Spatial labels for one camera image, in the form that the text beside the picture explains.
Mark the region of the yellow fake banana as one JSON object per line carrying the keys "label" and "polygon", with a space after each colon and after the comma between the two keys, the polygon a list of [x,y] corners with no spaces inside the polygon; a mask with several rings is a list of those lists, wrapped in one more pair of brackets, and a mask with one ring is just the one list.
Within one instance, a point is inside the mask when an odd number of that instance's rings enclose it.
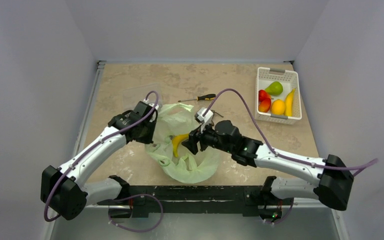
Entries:
{"label": "yellow fake banana", "polygon": [[178,158],[179,157],[179,154],[178,154],[178,147],[179,145],[187,140],[189,138],[189,134],[186,133],[186,134],[181,134],[181,135],[176,135],[172,138],[171,142],[172,142],[172,151],[173,151],[173,155],[175,158]]}
{"label": "yellow fake banana", "polygon": [[293,115],[293,101],[296,88],[293,88],[292,91],[285,98],[285,111],[284,115],[291,117]]}

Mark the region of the green plastic bag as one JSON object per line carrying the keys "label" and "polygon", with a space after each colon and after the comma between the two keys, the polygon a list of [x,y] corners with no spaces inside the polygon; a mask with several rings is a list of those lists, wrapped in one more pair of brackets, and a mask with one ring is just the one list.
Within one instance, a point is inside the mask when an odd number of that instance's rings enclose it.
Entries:
{"label": "green plastic bag", "polygon": [[164,104],[158,110],[153,143],[146,144],[145,152],[174,180],[184,184],[197,184],[212,177],[220,164],[220,153],[207,148],[192,154],[181,143],[174,155],[174,138],[188,135],[199,127],[194,119],[197,108],[184,104]]}

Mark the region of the red fake fruit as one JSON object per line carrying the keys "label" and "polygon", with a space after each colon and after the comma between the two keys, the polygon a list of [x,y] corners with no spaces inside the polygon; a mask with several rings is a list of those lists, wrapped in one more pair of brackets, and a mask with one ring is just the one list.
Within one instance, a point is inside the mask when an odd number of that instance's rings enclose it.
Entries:
{"label": "red fake fruit", "polygon": [[271,109],[271,104],[271,98],[264,98],[258,105],[258,111],[261,113],[267,113]]}

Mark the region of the yellow fake lemon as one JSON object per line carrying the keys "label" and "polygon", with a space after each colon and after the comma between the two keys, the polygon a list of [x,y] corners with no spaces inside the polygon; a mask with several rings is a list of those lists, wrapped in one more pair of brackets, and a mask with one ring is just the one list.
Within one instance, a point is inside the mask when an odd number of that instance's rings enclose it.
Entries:
{"label": "yellow fake lemon", "polygon": [[283,100],[277,99],[271,104],[271,114],[273,115],[283,115],[286,110],[286,104]]}

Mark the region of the green fake apple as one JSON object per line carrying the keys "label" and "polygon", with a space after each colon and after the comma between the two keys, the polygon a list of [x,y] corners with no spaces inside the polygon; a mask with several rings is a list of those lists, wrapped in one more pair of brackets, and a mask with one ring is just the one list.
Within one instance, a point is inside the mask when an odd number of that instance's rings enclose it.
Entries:
{"label": "green fake apple", "polygon": [[271,96],[279,96],[283,93],[283,85],[279,81],[272,82],[268,87],[266,87],[265,92]]}

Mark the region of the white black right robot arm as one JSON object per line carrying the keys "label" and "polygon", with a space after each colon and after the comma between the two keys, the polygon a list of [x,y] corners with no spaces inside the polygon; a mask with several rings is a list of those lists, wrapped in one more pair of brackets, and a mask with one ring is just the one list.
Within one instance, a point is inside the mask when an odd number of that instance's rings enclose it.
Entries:
{"label": "white black right robot arm", "polygon": [[269,185],[261,189],[260,196],[268,204],[278,199],[307,198],[338,211],[348,207],[354,176],[336,155],[306,157],[270,149],[262,141],[242,135],[229,120],[220,121],[215,127],[199,126],[181,144],[194,155],[211,147],[230,154],[242,166],[292,175],[293,179],[275,177],[267,181]]}

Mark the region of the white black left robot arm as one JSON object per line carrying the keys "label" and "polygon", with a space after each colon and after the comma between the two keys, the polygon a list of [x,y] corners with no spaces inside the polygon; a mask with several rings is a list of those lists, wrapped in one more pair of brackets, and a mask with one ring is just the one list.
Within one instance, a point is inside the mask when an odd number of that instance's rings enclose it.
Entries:
{"label": "white black left robot arm", "polygon": [[88,205],[111,200],[118,205],[129,199],[129,184],[112,175],[103,181],[87,180],[112,154],[136,141],[151,144],[158,117],[157,103],[139,101],[133,110],[114,116],[102,133],[78,155],[59,167],[48,166],[41,174],[40,199],[45,203],[44,218],[53,209],[65,220],[76,218]]}

